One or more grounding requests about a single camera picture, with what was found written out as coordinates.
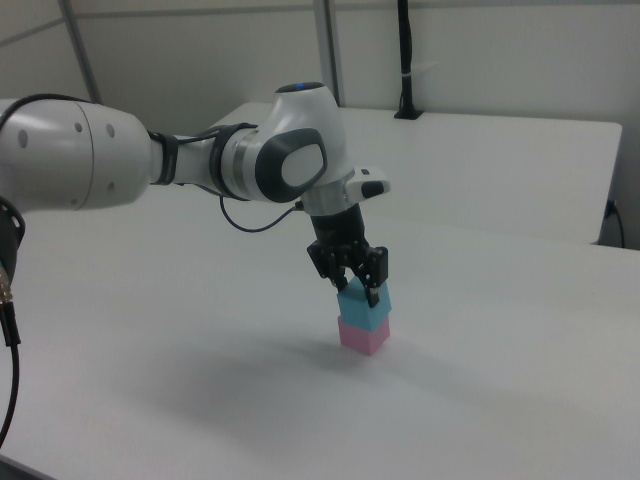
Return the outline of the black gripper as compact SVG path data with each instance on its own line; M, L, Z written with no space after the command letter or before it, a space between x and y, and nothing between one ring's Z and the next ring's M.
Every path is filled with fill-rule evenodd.
M339 263L334 247L355 247L351 270L364 287L369 307L374 308L388 279L389 251L384 246L369 246L360 206L334 215L312 216L311 222L316 241L307 247L307 253L320 277L342 291L348 284L346 268Z

